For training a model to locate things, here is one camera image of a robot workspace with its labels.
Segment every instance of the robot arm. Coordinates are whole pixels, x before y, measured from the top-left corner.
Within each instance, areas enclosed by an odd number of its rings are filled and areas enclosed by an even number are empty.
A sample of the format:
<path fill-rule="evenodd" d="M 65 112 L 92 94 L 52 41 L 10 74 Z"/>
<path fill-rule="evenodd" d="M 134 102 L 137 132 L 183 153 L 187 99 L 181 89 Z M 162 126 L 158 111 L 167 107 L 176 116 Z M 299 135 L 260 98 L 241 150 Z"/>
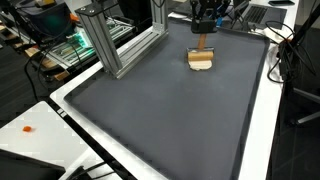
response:
<path fill-rule="evenodd" d="M 199 12 L 197 12 L 197 6 L 200 3 Z M 195 34 L 206 34 L 217 32 L 216 28 L 216 12 L 217 12 L 217 0 L 190 0 L 192 7 L 192 24 L 191 31 Z M 212 14 L 209 17 L 204 18 L 204 14 L 208 9 L 212 9 Z"/>
<path fill-rule="evenodd" d="M 200 3 L 200 10 L 197 13 L 196 8 L 199 3 Z M 190 4 L 192 7 L 193 18 L 197 20 L 201 20 L 203 18 L 203 15 L 204 13 L 206 13 L 207 9 L 213 9 L 212 11 L 213 13 L 215 13 L 217 9 L 216 7 L 217 0 L 190 0 Z"/>

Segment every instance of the small orange item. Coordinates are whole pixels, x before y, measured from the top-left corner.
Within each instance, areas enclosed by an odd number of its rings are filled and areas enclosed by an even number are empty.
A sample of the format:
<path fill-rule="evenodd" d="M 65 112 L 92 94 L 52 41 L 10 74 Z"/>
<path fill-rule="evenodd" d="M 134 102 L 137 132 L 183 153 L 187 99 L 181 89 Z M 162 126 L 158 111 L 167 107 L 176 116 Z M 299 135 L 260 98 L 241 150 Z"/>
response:
<path fill-rule="evenodd" d="M 72 13 L 70 13 L 70 19 L 72 21 L 79 21 L 79 18 L 77 16 L 73 15 Z"/>
<path fill-rule="evenodd" d="M 25 127 L 23 127 L 22 130 L 23 130 L 24 132 L 30 132 L 31 129 L 32 129 L 32 128 L 31 128 L 30 126 L 25 126 Z"/>

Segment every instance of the metal bracket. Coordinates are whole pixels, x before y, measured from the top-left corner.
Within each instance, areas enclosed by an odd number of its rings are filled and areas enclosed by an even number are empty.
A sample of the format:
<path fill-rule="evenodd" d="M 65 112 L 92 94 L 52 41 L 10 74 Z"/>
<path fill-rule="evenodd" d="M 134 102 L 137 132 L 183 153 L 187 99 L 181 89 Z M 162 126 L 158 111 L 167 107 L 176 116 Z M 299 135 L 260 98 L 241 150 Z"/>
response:
<path fill-rule="evenodd" d="M 111 72 L 118 79 L 123 77 L 168 34 L 166 0 L 150 0 L 150 2 L 153 19 L 152 31 L 143 32 L 143 36 L 120 55 L 106 27 L 104 7 L 93 3 L 76 10 L 105 71 Z"/>

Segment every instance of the gray mat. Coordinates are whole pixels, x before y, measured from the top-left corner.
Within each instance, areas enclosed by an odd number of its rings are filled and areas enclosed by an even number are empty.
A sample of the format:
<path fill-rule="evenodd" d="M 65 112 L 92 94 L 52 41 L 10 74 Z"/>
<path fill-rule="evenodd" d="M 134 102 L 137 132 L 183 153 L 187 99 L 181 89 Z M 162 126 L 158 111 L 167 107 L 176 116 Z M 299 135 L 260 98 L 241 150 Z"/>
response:
<path fill-rule="evenodd" d="M 100 72 L 65 98 L 169 179 L 235 179 L 269 41 L 221 29 L 207 40 L 214 67 L 195 72 L 185 51 L 198 37 L 170 23 L 123 79 Z"/>

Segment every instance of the desk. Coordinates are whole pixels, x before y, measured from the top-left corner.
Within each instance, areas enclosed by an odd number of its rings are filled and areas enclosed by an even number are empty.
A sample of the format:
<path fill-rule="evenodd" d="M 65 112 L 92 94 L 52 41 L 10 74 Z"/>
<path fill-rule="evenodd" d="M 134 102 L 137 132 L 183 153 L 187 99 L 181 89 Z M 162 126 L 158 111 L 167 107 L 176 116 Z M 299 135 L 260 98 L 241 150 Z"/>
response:
<path fill-rule="evenodd" d="M 23 132 L 27 125 L 34 130 Z M 103 161 L 45 102 L 36 104 L 0 129 L 0 149 L 64 167 L 66 173 L 61 180 L 81 165 L 86 169 Z M 104 165 L 89 175 L 97 177 L 112 171 Z M 105 179 L 121 178 L 112 174 Z"/>
<path fill-rule="evenodd" d="M 251 3 L 268 5 L 266 0 L 252 0 Z M 287 8 L 285 24 L 294 26 L 295 16 L 299 0 L 295 1 L 294 6 Z M 126 45 L 118 49 L 118 53 L 123 52 L 133 39 Z M 276 46 L 270 46 L 267 55 L 260 85 L 256 97 L 255 107 L 251 118 L 250 129 L 247 137 L 247 143 L 240 171 L 240 180 L 262 180 L 265 179 L 267 167 L 272 147 L 273 135 L 277 120 L 278 108 L 281 98 L 282 86 L 270 82 L 267 79 L 269 68 L 275 63 Z M 64 101 L 64 96 L 72 91 L 76 86 L 91 77 L 102 68 L 100 62 L 96 63 L 90 69 L 64 85 L 50 95 L 68 115 L 70 115 L 80 126 L 82 126 L 91 136 L 93 136 L 115 159 L 117 159 L 128 171 L 138 179 L 165 179 L 156 170 L 137 158 L 111 136 L 94 125 L 87 118 L 78 113 L 73 107 Z"/>

